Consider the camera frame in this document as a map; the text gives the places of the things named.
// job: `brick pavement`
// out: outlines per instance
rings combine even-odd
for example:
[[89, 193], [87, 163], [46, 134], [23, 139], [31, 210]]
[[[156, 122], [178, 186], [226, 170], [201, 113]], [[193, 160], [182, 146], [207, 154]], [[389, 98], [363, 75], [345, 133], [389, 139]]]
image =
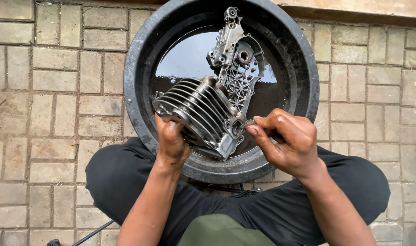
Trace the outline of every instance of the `brick pavement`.
[[[109, 220], [84, 169], [98, 149], [136, 136], [123, 63], [156, 6], [82, 4], [0, 0], [0, 246], [67, 246]], [[384, 171], [392, 195], [372, 232], [380, 246], [416, 246], [416, 29], [298, 25], [318, 62], [319, 145]], [[291, 178], [275, 171], [245, 187]], [[117, 234], [112, 225], [84, 245], [114, 246]]]

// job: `oil in basin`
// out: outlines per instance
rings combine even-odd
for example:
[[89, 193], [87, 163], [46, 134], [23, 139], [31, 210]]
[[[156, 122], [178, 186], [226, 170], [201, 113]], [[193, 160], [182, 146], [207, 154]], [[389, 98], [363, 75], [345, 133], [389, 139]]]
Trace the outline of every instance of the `oil in basin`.
[[[215, 75], [206, 55], [225, 26], [224, 12], [237, 7], [240, 22], [264, 52], [264, 76], [254, 87], [246, 118], [274, 108], [312, 122], [319, 103], [319, 77], [313, 51], [291, 17], [269, 0], [171, 0], [146, 20], [134, 37], [124, 65], [123, 91], [129, 119], [154, 154], [158, 136], [152, 101], [182, 78]], [[183, 175], [215, 184], [242, 183], [275, 167], [249, 134], [225, 162], [194, 152]]]

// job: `leg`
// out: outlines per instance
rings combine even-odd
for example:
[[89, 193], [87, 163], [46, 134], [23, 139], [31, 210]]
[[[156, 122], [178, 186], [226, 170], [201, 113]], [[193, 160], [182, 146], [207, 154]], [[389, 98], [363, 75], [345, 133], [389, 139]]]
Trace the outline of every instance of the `leg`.
[[[98, 150], [86, 167], [86, 188], [94, 205], [122, 225], [143, 190], [154, 161], [155, 156], [135, 137], [123, 145]], [[213, 213], [221, 204], [221, 197], [206, 196], [179, 181], [160, 245], [176, 245], [194, 218]]]
[[[366, 224], [385, 211], [389, 184], [377, 166], [360, 157], [343, 156], [321, 147], [318, 154]], [[277, 245], [325, 243], [308, 197], [296, 179], [253, 197], [241, 198], [239, 203], [247, 211], [248, 223]]]

